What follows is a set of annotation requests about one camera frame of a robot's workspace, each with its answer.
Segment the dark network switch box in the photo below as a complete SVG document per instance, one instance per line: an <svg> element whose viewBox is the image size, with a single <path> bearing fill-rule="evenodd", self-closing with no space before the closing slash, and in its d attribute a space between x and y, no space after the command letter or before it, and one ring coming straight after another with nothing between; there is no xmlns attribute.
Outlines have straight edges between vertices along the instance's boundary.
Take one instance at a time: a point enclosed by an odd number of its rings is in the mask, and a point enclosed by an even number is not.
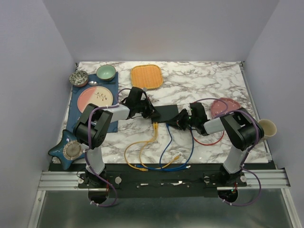
<svg viewBox="0 0 304 228"><path fill-rule="evenodd" d="M176 104L155 106L155 110L160 116L152 118L152 123L164 123L174 118L179 113Z"/></svg>

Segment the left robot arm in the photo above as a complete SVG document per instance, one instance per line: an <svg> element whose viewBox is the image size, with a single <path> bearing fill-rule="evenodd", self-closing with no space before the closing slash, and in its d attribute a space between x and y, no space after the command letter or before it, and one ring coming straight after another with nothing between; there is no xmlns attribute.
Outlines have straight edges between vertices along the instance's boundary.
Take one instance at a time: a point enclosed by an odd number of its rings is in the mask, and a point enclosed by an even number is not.
<svg viewBox="0 0 304 228"><path fill-rule="evenodd" d="M128 120L136 114L141 114L144 119L161 116L146 92L138 87L132 87L128 96L115 105L98 107L95 104L88 104L78 119L73 134L80 144L87 146L86 169L91 173L89 182L94 187L102 187L105 183L105 175L102 173L105 163L101 145L110 124L119 120Z"/></svg>

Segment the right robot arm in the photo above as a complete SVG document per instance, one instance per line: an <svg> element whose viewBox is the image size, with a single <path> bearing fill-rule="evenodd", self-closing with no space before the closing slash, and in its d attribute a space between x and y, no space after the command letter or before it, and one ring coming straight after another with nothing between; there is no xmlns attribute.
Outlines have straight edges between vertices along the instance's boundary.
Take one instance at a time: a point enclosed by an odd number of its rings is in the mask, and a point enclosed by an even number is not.
<svg viewBox="0 0 304 228"><path fill-rule="evenodd" d="M218 180L224 186L231 185L236 180L235 173L241 170L249 152L264 137L263 128L243 107L212 120L207 118L201 103L191 103L190 110L191 114L188 114L183 109L166 121L166 124L178 130L195 129L203 136L225 131L232 145L223 163L224 171L219 173Z"/></svg>

